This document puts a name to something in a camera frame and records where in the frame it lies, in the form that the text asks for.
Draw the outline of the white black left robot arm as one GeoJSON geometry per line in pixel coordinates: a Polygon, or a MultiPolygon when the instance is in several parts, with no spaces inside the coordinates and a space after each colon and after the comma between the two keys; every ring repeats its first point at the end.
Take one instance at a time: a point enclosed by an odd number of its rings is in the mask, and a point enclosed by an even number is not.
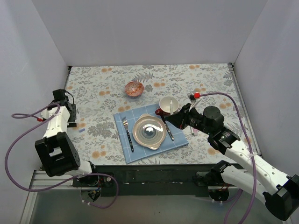
{"type": "Polygon", "coordinates": [[[35,142],[35,148],[48,176],[71,175],[82,178],[90,187],[99,183],[99,174],[90,161],[80,159],[77,149],[67,134],[67,128],[76,127],[76,105],[70,102],[65,89],[53,91],[51,106],[41,111],[41,119],[47,129],[42,139],[35,142]]]}

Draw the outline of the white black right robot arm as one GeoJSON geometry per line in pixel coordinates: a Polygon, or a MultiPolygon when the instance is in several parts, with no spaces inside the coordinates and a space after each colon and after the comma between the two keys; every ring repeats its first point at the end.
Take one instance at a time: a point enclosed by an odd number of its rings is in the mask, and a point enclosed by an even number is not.
{"type": "Polygon", "coordinates": [[[240,164],[247,172],[218,169],[211,174],[212,182],[222,185],[229,181],[265,202],[268,211],[286,221],[299,207],[299,177],[289,176],[274,168],[259,155],[253,155],[246,144],[223,122],[224,117],[215,106],[208,106],[200,114],[191,104],[166,117],[176,128],[190,126],[208,135],[207,141],[217,151],[240,164]]]}

